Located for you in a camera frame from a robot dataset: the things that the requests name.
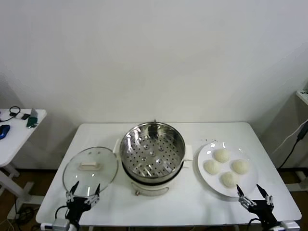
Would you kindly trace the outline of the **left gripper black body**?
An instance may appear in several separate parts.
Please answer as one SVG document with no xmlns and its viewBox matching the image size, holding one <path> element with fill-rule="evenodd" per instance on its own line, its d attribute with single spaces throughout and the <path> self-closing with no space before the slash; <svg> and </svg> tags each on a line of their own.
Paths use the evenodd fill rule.
<svg viewBox="0 0 308 231">
<path fill-rule="evenodd" d="M 68 219 L 70 224 L 74 226 L 79 226 L 82 214 L 91 209 L 91 204 L 83 197 L 73 197 L 72 199 L 69 199 L 66 202 L 66 206 L 68 208 L 66 219 Z"/>
</svg>

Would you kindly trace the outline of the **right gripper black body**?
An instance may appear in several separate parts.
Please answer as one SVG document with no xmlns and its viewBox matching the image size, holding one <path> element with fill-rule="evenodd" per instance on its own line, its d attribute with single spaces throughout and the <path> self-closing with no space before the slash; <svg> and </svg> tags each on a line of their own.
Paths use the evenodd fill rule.
<svg viewBox="0 0 308 231">
<path fill-rule="evenodd" d="M 255 205 L 250 205 L 248 211 L 256 214 L 261 222 L 263 228 L 273 228 L 277 226 L 277 219 L 273 215 L 273 204 L 269 204 L 266 201 L 254 201 Z"/>
</svg>

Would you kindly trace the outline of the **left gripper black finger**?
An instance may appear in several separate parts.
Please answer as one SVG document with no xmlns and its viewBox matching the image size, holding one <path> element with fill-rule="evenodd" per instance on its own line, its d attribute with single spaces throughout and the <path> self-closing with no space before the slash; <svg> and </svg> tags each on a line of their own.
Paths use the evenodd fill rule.
<svg viewBox="0 0 308 231">
<path fill-rule="evenodd" d="M 72 203 L 72 202 L 74 202 L 76 199 L 79 198 L 78 196 L 75 196 L 75 195 L 74 195 L 74 193 L 75 193 L 75 191 L 76 191 L 78 185 L 79 185 L 79 181 L 77 181 L 76 184 L 74 184 L 74 185 L 72 186 L 72 188 L 70 189 L 70 191 L 67 191 L 67 192 L 66 192 L 65 195 L 66 195 L 66 203 L 67 203 L 67 204 L 68 204 L 68 203 Z"/>
<path fill-rule="evenodd" d="M 98 184 L 97 189 L 95 190 L 95 193 L 93 196 L 89 196 L 86 203 L 88 205 L 95 205 L 100 200 L 100 184 Z"/>
</svg>

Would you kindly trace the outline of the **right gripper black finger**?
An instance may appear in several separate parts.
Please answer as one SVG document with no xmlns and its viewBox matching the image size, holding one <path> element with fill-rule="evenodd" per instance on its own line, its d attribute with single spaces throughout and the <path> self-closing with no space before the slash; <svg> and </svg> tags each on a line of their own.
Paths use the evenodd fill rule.
<svg viewBox="0 0 308 231">
<path fill-rule="evenodd" d="M 242 189 L 240 188 L 240 186 L 237 184 L 237 193 L 239 196 L 239 202 L 240 204 L 247 210 L 250 211 L 254 206 L 255 206 L 255 202 L 250 200 L 248 197 L 246 197 L 242 191 Z"/>
<path fill-rule="evenodd" d="M 262 197 L 265 199 L 265 202 L 267 205 L 274 207 L 274 203 L 273 203 L 273 197 L 272 195 L 269 195 L 265 189 L 263 189 L 260 185 L 257 184 L 257 188 L 259 190 L 259 192 L 261 193 Z"/>
</svg>

